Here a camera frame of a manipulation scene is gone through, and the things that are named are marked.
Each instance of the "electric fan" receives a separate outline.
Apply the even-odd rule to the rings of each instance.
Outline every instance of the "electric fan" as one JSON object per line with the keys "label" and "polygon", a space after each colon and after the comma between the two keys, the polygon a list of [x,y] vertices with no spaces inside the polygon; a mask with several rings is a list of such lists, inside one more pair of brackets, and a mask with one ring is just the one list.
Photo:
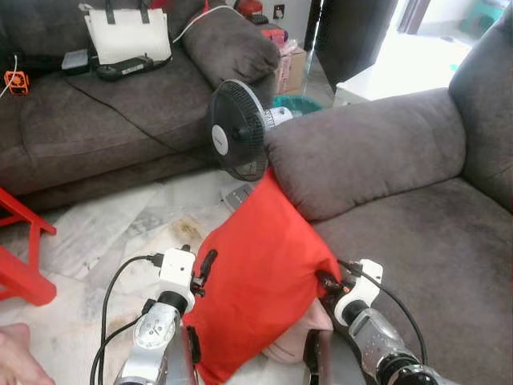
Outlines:
{"label": "electric fan", "polygon": [[264,133],[293,118],[288,108],[264,110],[239,80],[225,80],[212,95],[208,130],[221,167],[239,180],[259,180],[267,168]]}

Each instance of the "gray sofa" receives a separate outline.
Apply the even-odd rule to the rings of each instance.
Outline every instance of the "gray sofa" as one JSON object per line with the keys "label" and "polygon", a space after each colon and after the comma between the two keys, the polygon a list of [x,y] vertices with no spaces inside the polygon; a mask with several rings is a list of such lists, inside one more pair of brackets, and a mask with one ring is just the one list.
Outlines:
{"label": "gray sofa", "polygon": [[[113,4],[134,8],[138,1]],[[0,51],[59,57],[88,47],[79,3],[1,0]],[[104,9],[105,0],[87,3]],[[204,0],[168,4],[173,39]],[[224,9],[190,28],[173,44],[172,56],[163,68],[116,83],[94,72],[66,77],[56,71],[33,79],[27,96],[6,95],[0,100],[0,186],[43,210],[214,164],[204,122],[213,89],[240,79],[269,105],[279,53],[253,24]]]}
{"label": "gray sofa", "polygon": [[[270,132],[281,187],[343,260],[374,259],[430,365],[511,383],[511,7],[449,89],[320,111]],[[375,306],[419,353],[404,314]]]}

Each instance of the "red chair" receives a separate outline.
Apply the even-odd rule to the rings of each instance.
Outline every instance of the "red chair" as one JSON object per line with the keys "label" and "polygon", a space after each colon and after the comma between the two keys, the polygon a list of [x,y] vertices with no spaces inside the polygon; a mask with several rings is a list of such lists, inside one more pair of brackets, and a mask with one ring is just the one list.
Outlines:
{"label": "red chair", "polygon": [[39,273],[39,238],[41,231],[51,235],[57,229],[32,213],[6,190],[0,188],[0,206],[11,215],[0,218],[0,227],[26,221],[30,224],[29,261],[20,261],[7,249],[0,246],[0,300],[10,297],[23,297],[36,306],[45,305],[55,298],[55,285]]}

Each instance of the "bag handle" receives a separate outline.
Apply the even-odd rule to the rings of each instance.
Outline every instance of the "bag handle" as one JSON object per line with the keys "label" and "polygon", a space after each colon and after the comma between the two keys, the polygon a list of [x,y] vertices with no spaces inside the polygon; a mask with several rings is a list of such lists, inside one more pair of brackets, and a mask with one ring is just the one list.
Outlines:
{"label": "bag handle", "polygon": [[[140,0],[139,8],[141,11],[141,18],[143,19],[143,24],[149,24],[150,18],[147,14],[147,3],[145,0]],[[107,14],[107,23],[115,24],[114,8],[112,8],[111,0],[105,0],[105,13]]]}

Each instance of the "orange device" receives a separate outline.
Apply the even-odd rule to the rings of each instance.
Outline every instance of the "orange device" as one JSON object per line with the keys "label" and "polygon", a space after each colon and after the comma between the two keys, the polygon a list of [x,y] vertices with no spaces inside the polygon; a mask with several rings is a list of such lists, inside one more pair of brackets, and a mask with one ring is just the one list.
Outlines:
{"label": "orange device", "polygon": [[3,76],[3,80],[6,82],[6,85],[9,84],[12,78],[13,82],[9,86],[9,91],[11,94],[26,95],[29,93],[29,75],[23,71],[16,71],[15,73],[14,71],[6,71]]}
{"label": "orange device", "polygon": [[254,14],[262,14],[262,3],[257,0],[241,0],[235,7],[245,18],[251,18]]}

